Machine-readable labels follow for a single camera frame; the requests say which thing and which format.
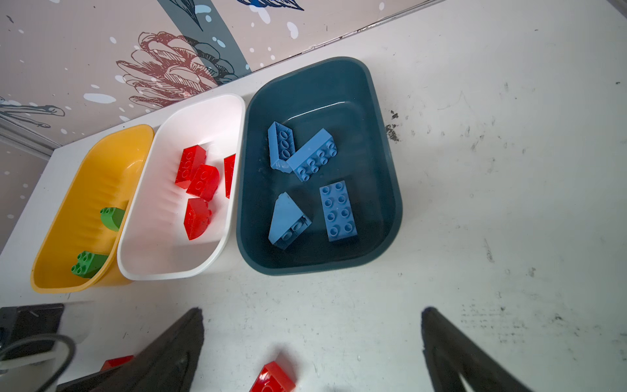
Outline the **red lego long top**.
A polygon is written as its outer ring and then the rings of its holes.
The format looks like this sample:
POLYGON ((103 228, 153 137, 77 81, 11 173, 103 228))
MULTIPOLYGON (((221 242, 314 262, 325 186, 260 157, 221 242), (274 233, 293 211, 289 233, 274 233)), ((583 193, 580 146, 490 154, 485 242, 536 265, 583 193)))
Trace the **red lego long top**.
POLYGON ((188 189, 194 173, 206 162, 207 151, 200 145, 194 145, 183 150, 175 185, 181 189, 188 189))

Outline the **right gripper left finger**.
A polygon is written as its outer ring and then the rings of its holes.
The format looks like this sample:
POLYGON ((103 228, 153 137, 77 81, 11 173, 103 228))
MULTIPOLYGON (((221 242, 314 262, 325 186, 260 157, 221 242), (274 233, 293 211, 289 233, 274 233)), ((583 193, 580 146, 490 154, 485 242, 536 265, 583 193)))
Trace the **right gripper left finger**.
POLYGON ((189 391, 204 342, 202 310, 187 311, 131 361, 57 387, 59 391, 189 391))

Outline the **red lego square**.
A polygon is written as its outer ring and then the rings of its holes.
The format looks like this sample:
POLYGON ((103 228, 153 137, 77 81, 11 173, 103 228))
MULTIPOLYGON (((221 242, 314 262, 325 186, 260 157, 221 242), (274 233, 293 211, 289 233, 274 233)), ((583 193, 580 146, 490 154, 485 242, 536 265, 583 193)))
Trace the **red lego square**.
POLYGON ((224 159, 225 197, 227 197, 227 199, 229 199, 231 195, 235 160, 236 160, 236 154, 230 155, 224 159))

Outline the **small blue lego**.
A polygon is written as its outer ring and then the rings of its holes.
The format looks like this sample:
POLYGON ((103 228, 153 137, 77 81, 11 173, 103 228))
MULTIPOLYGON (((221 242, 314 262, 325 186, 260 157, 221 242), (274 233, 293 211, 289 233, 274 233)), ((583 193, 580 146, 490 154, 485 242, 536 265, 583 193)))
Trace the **small blue lego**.
POLYGON ((306 229, 312 221, 297 206, 287 192, 279 195, 275 204, 269 229, 269 241, 272 245, 285 250, 306 229))

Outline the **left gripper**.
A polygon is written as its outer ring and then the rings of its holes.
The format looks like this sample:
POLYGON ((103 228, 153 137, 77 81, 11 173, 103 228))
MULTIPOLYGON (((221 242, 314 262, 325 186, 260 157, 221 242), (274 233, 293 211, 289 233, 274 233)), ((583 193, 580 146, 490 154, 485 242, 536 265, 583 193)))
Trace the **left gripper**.
POLYGON ((1 390, 53 391, 76 354, 59 333, 63 304, 1 308, 1 390))

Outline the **red sloped lego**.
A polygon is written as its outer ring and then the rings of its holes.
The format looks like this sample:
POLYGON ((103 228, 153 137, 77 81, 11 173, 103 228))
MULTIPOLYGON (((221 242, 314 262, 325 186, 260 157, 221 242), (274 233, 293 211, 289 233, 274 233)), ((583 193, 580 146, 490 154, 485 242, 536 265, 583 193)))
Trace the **red sloped lego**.
POLYGON ((200 237, 210 225, 212 210, 209 203, 200 198, 192 198, 187 202, 184 227, 189 240, 200 237))

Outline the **yellow plastic bin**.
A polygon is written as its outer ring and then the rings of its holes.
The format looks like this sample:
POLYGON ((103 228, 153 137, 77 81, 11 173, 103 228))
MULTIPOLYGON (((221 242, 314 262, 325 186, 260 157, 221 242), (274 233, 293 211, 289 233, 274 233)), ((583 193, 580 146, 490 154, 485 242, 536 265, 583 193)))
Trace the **yellow plastic bin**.
POLYGON ((117 262, 122 231, 107 229, 100 210, 129 211, 153 139, 152 127, 138 125, 108 135, 89 150, 34 261, 30 282, 35 292, 66 294, 129 284, 117 262), (71 272, 83 251, 109 256, 91 279, 71 272))

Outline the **blue long lego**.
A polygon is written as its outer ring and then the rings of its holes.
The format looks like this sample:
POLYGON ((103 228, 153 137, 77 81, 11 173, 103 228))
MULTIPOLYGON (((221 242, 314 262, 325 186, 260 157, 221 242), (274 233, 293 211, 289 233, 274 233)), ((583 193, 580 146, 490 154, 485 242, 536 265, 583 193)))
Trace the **blue long lego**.
POLYGON ((358 235, 345 181, 322 186, 319 193, 328 241, 336 242, 358 235))

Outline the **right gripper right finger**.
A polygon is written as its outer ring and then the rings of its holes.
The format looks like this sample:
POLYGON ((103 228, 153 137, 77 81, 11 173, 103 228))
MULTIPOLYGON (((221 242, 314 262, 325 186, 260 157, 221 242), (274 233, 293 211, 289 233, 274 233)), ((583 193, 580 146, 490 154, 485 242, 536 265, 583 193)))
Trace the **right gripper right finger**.
POLYGON ((421 313, 426 367, 435 391, 526 391, 530 389, 481 350, 436 308, 421 313))

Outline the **dark teal plastic bin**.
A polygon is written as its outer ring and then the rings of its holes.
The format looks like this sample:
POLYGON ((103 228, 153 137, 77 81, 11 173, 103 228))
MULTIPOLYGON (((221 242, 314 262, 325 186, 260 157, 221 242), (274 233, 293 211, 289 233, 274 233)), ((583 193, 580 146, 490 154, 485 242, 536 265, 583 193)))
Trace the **dark teal plastic bin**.
POLYGON ((266 83, 241 142, 236 232, 251 268, 362 266, 394 241, 402 198, 364 63, 335 57, 266 83))

